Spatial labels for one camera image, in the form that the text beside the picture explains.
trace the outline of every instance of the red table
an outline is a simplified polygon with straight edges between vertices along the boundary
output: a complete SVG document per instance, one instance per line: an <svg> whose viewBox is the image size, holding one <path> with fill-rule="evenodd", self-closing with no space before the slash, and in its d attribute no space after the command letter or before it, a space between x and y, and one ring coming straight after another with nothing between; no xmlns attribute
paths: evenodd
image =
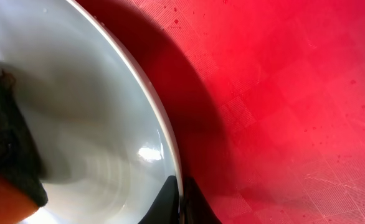
<svg viewBox="0 0 365 224"><path fill-rule="evenodd" d="M365 224L365 0L79 0L223 223Z"/></svg>

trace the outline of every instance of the textured red surface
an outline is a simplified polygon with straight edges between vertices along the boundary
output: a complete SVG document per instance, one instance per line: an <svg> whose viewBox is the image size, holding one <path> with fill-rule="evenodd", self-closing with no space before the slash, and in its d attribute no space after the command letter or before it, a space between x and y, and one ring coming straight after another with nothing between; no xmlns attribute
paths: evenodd
<svg viewBox="0 0 365 224"><path fill-rule="evenodd" d="M365 0L79 0L223 223L365 224Z"/></svg>

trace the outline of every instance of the red tablecloth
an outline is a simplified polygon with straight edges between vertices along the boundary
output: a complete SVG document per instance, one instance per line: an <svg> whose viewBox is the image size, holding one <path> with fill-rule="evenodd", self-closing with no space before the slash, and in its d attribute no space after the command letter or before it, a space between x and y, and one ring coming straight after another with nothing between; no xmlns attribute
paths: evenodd
<svg viewBox="0 0 365 224"><path fill-rule="evenodd" d="M365 0L79 0L223 223L365 224Z"/></svg>

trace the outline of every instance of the orange object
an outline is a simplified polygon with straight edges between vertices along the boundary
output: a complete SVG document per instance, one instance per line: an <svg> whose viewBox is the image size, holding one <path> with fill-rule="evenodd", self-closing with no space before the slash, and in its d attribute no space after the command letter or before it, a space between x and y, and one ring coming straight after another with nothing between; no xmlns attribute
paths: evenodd
<svg viewBox="0 0 365 224"><path fill-rule="evenodd" d="M15 224L38 209L28 196L0 176L0 224Z"/></svg>

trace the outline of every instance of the white bowl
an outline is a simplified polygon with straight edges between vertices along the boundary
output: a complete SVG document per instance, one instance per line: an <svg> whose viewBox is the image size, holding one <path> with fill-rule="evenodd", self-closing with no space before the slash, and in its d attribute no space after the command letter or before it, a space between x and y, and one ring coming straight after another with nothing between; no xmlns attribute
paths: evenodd
<svg viewBox="0 0 365 224"><path fill-rule="evenodd" d="M138 223L178 150L151 83L73 0L0 0L0 69L37 144L48 204L24 223Z"/></svg>

